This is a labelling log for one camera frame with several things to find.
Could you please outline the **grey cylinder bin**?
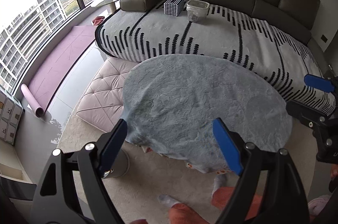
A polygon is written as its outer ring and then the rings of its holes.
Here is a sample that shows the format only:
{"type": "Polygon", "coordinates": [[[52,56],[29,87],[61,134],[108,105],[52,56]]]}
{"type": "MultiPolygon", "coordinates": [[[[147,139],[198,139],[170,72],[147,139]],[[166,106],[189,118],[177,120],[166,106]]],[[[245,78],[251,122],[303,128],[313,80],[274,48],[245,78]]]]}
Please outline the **grey cylinder bin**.
{"type": "Polygon", "coordinates": [[[125,175],[130,166],[129,156],[128,154],[121,149],[109,171],[104,173],[103,178],[119,178],[125,175]]]}

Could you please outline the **pink tufted ottoman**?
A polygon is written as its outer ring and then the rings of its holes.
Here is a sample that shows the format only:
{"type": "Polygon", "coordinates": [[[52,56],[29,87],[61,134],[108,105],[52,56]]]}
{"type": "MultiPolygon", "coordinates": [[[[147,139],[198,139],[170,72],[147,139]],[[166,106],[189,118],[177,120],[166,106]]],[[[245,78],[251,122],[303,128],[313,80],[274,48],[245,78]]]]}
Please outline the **pink tufted ottoman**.
{"type": "Polygon", "coordinates": [[[85,90],[76,109],[81,120],[110,132],[123,112],[123,86],[137,63],[108,57],[85,90]]]}

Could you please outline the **grey fluffy table cover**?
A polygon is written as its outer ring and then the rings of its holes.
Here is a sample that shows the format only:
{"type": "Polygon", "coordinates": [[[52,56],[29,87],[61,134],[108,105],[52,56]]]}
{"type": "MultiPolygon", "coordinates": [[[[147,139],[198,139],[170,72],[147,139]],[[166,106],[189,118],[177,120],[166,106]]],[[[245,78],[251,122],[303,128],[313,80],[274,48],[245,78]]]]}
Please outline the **grey fluffy table cover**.
{"type": "Polygon", "coordinates": [[[285,146],[292,118],[263,78],[227,60],[166,55],[141,62],[123,86],[128,143],[183,160],[202,172],[229,172],[213,121],[264,151],[285,146]]]}

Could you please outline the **person legs orange pants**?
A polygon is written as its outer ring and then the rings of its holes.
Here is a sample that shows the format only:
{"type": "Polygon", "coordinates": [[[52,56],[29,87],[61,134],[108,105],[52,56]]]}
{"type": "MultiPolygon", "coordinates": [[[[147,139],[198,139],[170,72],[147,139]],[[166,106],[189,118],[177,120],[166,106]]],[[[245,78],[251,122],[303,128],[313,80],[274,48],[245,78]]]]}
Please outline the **person legs orange pants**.
{"type": "Polygon", "coordinates": [[[211,207],[215,207],[221,213],[230,201],[234,190],[234,187],[228,186],[226,174],[219,174],[214,179],[210,205],[207,205],[206,202],[190,202],[187,205],[169,195],[163,194],[158,196],[158,201],[160,204],[169,208],[169,223],[208,223],[208,221],[190,207],[190,205],[206,205],[205,210],[210,210],[211,207]]]}

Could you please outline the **rolled purple yoga mat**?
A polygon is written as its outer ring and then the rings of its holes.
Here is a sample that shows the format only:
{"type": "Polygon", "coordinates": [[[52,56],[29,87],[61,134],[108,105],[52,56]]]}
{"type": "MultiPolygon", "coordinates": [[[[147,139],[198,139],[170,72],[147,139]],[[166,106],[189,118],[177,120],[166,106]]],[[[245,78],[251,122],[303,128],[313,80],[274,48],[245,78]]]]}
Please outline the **rolled purple yoga mat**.
{"type": "Polygon", "coordinates": [[[74,26],[43,61],[28,85],[21,85],[21,92],[36,117],[45,111],[72,66],[94,42],[96,27],[74,26]]]}

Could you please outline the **white storage boxes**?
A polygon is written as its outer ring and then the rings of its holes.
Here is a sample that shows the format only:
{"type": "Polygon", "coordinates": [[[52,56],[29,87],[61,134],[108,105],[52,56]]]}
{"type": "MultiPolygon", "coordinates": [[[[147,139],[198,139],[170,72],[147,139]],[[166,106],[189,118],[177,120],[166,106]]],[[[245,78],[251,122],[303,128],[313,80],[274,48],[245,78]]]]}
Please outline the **white storage boxes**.
{"type": "Polygon", "coordinates": [[[21,102],[1,87],[0,138],[15,145],[19,122],[24,112],[21,102]]]}

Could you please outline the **white black patterned rug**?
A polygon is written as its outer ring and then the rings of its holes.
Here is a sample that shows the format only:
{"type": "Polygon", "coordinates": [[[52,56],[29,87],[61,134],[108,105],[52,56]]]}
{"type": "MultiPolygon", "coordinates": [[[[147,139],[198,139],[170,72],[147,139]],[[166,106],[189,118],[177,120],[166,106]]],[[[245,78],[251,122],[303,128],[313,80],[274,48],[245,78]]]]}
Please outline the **white black patterned rug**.
{"type": "Polygon", "coordinates": [[[331,115],[332,93],[308,87],[304,77],[322,76],[310,49],[264,20],[212,5],[205,19],[188,20],[164,13],[158,5],[146,12],[117,10],[96,29],[106,54],[132,62],[170,54],[205,55],[233,62],[261,76],[285,100],[295,100],[331,115]]]}

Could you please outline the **black white dotted box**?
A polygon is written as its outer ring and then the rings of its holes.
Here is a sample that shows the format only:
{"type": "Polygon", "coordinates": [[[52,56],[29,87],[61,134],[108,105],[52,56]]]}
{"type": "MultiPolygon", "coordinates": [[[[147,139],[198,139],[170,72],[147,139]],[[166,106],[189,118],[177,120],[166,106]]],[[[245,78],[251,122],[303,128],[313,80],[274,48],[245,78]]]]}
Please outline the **black white dotted box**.
{"type": "Polygon", "coordinates": [[[184,0],[167,0],[163,5],[165,15],[175,16],[180,15],[184,7],[184,0]]]}

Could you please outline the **round white side table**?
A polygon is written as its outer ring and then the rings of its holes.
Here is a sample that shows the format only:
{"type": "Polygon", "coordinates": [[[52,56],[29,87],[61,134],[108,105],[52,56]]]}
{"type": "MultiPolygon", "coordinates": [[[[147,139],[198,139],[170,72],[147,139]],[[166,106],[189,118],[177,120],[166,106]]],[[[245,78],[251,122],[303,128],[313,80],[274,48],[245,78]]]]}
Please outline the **round white side table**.
{"type": "Polygon", "coordinates": [[[116,5],[115,2],[118,2],[120,0],[93,0],[90,4],[93,8],[99,8],[104,5],[108,5],[110,7],[110,12],[114,13],[116,11],[116,5]]]}

